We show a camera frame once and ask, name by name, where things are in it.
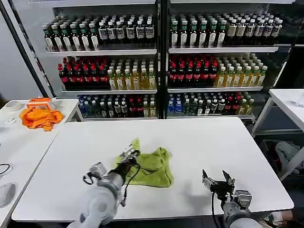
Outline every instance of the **shelf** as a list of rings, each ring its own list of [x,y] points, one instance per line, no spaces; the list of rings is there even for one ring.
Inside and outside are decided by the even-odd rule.
[[[241,120],[254,120],[254,116],[252,115],[200,115],[200,116],[167,116],[167,119],[187,119],[187,118],[211,118],[211,117],[238,117]]]
[[[171,54],[187,54],[187,53],[247,53],[247,52],[276,52],[279,47],[194,47],[194,48],[170,48]]]
[[[54,51],[47,52],[47,56],[120,56],[120,55],[153,55],[156,49],[126,49],[126,50],[99,50],[99,51]]]
[[[157,120],[157,117],[137,117],[137,118],[84,118],[84,121],[121,121],[121,120]]]
[[[255,87],[224,87],[224,88],[181,88],[168,89],[168,93],[204,93],[204,92],[233,92],[233,91],[260,91],[262,86]]]

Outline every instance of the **orange cloth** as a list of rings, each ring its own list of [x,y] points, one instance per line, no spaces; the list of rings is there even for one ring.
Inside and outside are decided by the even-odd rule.
[[[27,108],[21,112],[19,117],[22,120],[22,124],[29,129],[43,127],[45,131],[51,131],[53,125],[62,120],[63,115],[56,110]]]

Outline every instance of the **table leg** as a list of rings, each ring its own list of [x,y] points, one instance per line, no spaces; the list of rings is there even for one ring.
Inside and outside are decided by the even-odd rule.
[[[278,174],[280,181],[284,180],[292,171],[304,161],[304,147],[293,157],[286,167]]]
[[[259,127],[262,125],[264,120],[266,119],[266,116],[270,112],[272,106],[274,105],[274,101],[271,99],[271,97],[268,99],[266,105],[264,106],[260,116],[258,117],[256,124],[252,128],[251,136],[254,138],[256,135],[256,131],[259,129]]]

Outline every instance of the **white table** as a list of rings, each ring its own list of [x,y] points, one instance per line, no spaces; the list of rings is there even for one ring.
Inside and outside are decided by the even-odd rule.
[[[158,219],[211,215],[211,193],[202,169],[214,180],[222,170],[236,189],[250,191],[252,212],[293,208],[294,204],[259,147],[237,117],[66,123],[50,146],[21,197],[12,219],[70,222],[83,209],[80,200],[91,186],[82,181],[98,161],[108,171],[114,159],[139,137],[141,151],[166,148],[174,183],[169,188],[129,186],[127,206],[114,219]],[[222,214],[219,200],[215,213]]]
[[[5,107],[0,109],[0,127],[27,128],[26,126],[22,125],[22,120],[19,118],[19,115],[22,110],[27,108],[26,104],[29,102],[29,100],[18,100],[18,101],[24,105],[23,108],[18,111],[9,112]],[[76,116],[76,119],[78,121],[83,121],[83,117],[78,107],[79,104],[78,99],[52,99],[52,101],[56,105],[56,109],[59,110],[64,116],[63,120],[60,123],[54,125],[54,128],[66,122],[70,122],[74,115]],[[15,118],[16,122],[11,125],[5,125],[4,123],[9,118]]]
[[[271,89],[269,90],[269,93],[271,96],[251,131],[252,137],[255,137],[274,104],[276,104],[304,132],[304,108],[295,105],[297,99],[304,93],[304,89]],[[303,160],[304,147],[278,174],[280,180],[284,180]]]

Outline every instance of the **drink refrigerator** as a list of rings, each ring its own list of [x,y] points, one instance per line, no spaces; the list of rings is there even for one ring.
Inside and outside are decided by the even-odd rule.
[[[249,92],[255,98],[255,107],[250,115],[239,117],[254,123],[267,99],[267,92],[278,82],[281,73],[287,63],[289,52],[298,36],[301,23],[291,24],[287,15],[283,16],[283,27],[279,38],[272,44],[249,45],[223,45],[221,47],[185,47],[172,48],[170,39],[171,15],[180,14],[222,14],[238,12],[263,14],[270,12],[277,14],[286,5],[291,5],[293,0],[3,0],[7,2],[7,10],[12,11],[15,20],[23,31],[23,39],[28,41],[29,55],[41,64],[41,72],[46,76],[49,85],[58,98],[77,98],[80,95],[153,95],[156,99],[158,118],[188,118],[189,115],[175,115],[168,113],[170,95],[188,93],[224,93],[224,92]],[[112,44],[101,46],[100,50],[87,51],[54,51],[47,50],[42,25],[50,22],[56,16],[92,15],[153,15],[154,41],[147,44]],[[172,58],[194,57],[196,55],[214,55],[215,57],[239,57],[245,53],[255,53],[259,58],[268,61],[268,75],[261,86],[244,87],[213,87],[213,86],[183,86],[172,87],[170,85],[169,62]],[[102,89],[72,89],[67,90],[58,76],[58,63],[62,63],[64,57],[96,57],[104,56],[110,59],[146,59],[154,61],[156,86],[154,89],[144,90],[102,90]]]

